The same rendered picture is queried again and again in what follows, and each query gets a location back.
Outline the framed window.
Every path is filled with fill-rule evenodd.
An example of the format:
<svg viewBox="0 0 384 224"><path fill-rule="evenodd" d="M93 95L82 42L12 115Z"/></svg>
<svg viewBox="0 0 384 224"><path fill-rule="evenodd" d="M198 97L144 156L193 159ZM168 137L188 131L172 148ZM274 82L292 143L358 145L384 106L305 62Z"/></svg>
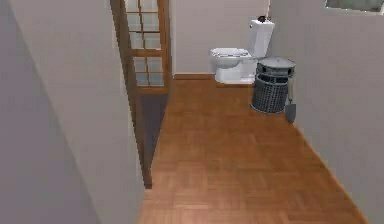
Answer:
<svg viewBox="0 0 384 224"><path fill-rule="evenodd" d="M384 7L384 0L325 0L325 6L328 8L381 12Z"/></svg>

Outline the white toilet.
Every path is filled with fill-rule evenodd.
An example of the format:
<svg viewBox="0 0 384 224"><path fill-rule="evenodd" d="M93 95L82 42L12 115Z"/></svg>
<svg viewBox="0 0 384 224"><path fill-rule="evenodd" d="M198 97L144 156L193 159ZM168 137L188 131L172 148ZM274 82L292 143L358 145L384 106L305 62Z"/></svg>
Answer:
<svg viewBox="0 0 384 224"><path fill-rule="evenodd" d="M215 81L227 85L252 84L258 61L266 57L274 28L275 24L268 19L251 20L250 44L247 49L237 47L211 49L209 59Z"/></svg>

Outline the brown wooden glass-paned door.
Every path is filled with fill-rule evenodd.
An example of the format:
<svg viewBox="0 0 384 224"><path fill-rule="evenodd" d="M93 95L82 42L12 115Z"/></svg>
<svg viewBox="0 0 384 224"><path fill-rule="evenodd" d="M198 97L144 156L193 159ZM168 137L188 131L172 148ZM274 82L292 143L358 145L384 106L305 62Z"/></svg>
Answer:
<svg viewBox="0 0 384 224"><path fill-rule="evenodd" d="M172 79L170 0L110 0L144 187Z"/></svg>

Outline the grey mesh bin with lid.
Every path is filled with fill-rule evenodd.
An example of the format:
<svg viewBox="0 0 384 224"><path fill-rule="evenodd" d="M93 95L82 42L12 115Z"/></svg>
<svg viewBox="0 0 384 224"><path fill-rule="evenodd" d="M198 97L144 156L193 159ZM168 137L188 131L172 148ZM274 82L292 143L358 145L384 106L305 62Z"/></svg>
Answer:
<svg viewBox="0 0 384 224"><path fill-rule="evenodd" d="M250 106L266 114L282 113L288 97L288 80L294 76L295 67L293 61L282 57L259 60Z"/></svg>

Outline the grey toilet brush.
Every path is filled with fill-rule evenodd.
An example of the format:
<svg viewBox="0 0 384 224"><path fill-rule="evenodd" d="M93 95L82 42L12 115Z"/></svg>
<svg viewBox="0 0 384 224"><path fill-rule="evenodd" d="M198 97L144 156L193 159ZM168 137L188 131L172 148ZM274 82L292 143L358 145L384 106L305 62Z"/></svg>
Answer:
<svg viewBox="0 0 384 224"><path fill-rule="evenodd" d="M288 104L285 106L285 117L289 123L293 123L296 119L296 104L294 102L294 83L295 79L288 79Z"/></svg>

